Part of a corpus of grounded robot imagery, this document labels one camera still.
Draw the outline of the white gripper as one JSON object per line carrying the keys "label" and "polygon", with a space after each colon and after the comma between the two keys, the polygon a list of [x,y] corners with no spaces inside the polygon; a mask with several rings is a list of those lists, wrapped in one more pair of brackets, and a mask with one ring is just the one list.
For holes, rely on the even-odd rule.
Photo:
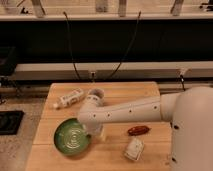
{"label": "white gripper", "polygon": [[106,139],[105,128],[102,124],[90,126],[87,132],[98,140]]}

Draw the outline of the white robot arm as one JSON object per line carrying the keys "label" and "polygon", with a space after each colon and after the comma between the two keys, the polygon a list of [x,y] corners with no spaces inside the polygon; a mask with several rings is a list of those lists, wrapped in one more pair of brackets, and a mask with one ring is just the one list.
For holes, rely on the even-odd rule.
{"label": "white robot arm", "polygon": [[101,102],[90,91],[78,112],[88,133],[99,134],[104,123],[170,122],[170,170],[213,171],[213,88],[193,87],[111,106]]}

